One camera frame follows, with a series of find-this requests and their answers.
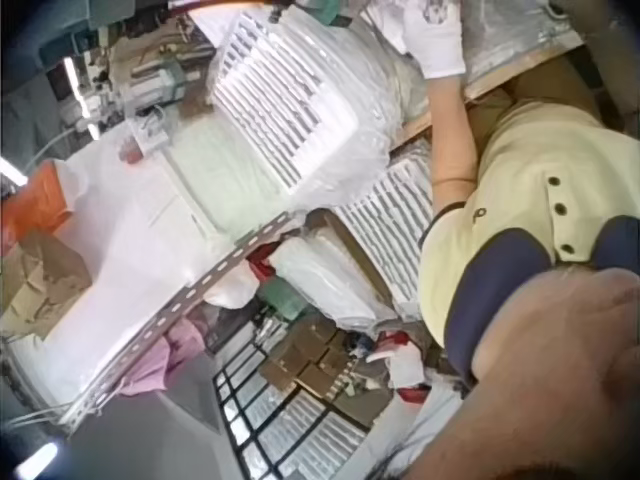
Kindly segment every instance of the green object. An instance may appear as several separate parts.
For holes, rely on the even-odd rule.
[[[323,25],[333,25],[342,9],[342,0],[321,0],[299,2],[300,8]]]
[[[309,305],[296,289],[280,277],[271,277],[267,283],[261,285],[258,298],[275,308],[289,322],[298,318]]]

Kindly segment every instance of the window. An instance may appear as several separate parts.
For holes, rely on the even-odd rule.
[[[247,344],[213,379],[224,423],[247,480],[280,480],[296,470],[329,480],[368,429],[299,385],[280,392],[258,372],[285,334]]]

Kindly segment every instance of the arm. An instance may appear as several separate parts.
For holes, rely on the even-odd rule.
[[[407,0],[404,39],[427,79],[436,213],[476,189],[478,155],[462,99],[462,23],[456,0]]]
[[[478,154],[462,99],[460,77],[434,78],[427,83],[433,123],[433,209],[437,214],[464,202],[478,179]]]

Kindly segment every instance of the pink cloth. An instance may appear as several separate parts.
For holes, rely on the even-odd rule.
[[[166,390],[166,380],[181,365],[205,349],[198,329],[187,319],[180,319],[129,370],[120,393],[126,396]]]

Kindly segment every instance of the fluorescent light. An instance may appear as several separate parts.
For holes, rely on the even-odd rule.
[[[67,77],[69,77],[69,83],[71,84],[71,90],[75,95],[75,92],[78,90],[78,86],[80,86],[80,80],[78,80],[78,74],[76,73],[76,67],[73,64],[73,60],[71,57],[66,57],[64,59],[64,68],[67,71]]]
[[[89,133],[91,134],[91,138],[94,140],[100,139],[100,129],[96,126],[95,123],[90,123],[87,127],[89,129]]]
[[[80,94],[80,80],[78,80],[78,73],[76,72],[76,67],[73,64],[73,60],[71,57],[66,57],[64,59],[64,69],[67,71],[67,77],[69,77],[69,84],[71,85],[71,91],[73,92],[73,96],[80,103],[80,108],[82,109],[82,116],[84,118],[89,118],[91,113],[89,112],[89,107],[87,106],[87,101]]]
[[[0,174],[7,177],[13,183],[19,187],[24,187],[27,184],[28,178],[23,175],[20,170],[7,162],[4,158],[0,157]]]
[[[27,458],[16,468],[16,477],[19,480],[35,480],[45,468],[56,458],[58,446],[55,443],[47,443]]]

